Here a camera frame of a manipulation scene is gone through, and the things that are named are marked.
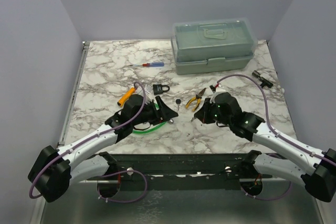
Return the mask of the green cable lock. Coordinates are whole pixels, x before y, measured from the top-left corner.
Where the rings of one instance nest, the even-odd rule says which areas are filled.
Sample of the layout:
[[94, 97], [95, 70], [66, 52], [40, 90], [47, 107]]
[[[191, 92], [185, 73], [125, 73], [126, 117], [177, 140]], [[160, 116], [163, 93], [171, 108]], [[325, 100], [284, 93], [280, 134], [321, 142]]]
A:
[[149, 127], [148, 129], [145, 129], [145, 130], [133, 130], [133, 134], [136, 134], [136, 135], [143, 135], [143, 134], [149, 134], [149, 133], [152, 133], [158, 129], [160, 129], [161, 127], [163, 127], [165, 124], [173, 124], [174, 123], [174, 120], [173, 119], [170, 119], [169, 121], [167, 122], [163, 122], [163, 123], [160, 123], [154, 127]]

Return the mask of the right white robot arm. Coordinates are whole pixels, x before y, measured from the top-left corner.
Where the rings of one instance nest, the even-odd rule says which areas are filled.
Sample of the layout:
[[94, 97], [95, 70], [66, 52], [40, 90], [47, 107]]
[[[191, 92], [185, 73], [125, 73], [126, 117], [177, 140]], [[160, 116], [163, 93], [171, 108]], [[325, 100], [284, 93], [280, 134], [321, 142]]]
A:
[[243, 111], [228, 92], [216, 92], [205, 99], [194, 118], [204, 124], [222, 124], [236, 136], [281, 155], [281, 158], [273, 158], [258, 151], [250, 152], [241, 165], [246, 177], [257, 174], [280, 177], [301, 185], [320, 201], [332, 201], [335, 195], [335, 150], [322, 151], [276, 131], [268, 121]]

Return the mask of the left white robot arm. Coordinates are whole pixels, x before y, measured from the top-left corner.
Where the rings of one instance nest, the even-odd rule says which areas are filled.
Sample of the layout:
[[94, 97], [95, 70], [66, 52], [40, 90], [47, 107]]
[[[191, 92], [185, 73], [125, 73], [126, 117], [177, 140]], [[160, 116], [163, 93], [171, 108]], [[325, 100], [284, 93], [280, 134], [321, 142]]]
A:
[[29, 196], [36, 199], [34, 189], [47, 202], [60, 198], [72, 182], [102, 176], [112, 179], [116, 175], [115, 164], [104, 158], [89, 161], [96, 152], [112, 146], [128, 137], [139, 124], [158, 125], [178, 117], [160, 96], [148, 100], [140, 94], [131, 95], [123, 108], [109, 117], [97, 130], [62, 147], [50, 145], [43, 148], [33, 164], [28, 180]]

